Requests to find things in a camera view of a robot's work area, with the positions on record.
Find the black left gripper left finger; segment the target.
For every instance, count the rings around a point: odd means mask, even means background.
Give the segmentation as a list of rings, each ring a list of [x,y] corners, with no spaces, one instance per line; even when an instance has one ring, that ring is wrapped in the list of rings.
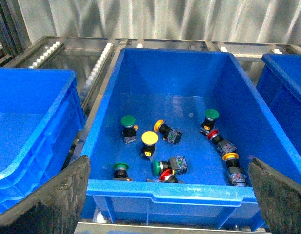
[[[90,159],[83,155],[0,214],[0,234],[72,234],[85,201]]]

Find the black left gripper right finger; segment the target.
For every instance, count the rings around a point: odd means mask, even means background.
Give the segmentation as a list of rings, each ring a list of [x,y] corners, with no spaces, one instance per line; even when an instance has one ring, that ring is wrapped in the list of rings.
[[[301,234],[301,185],[254,158],[248,174],[261,216],[273,234]]]

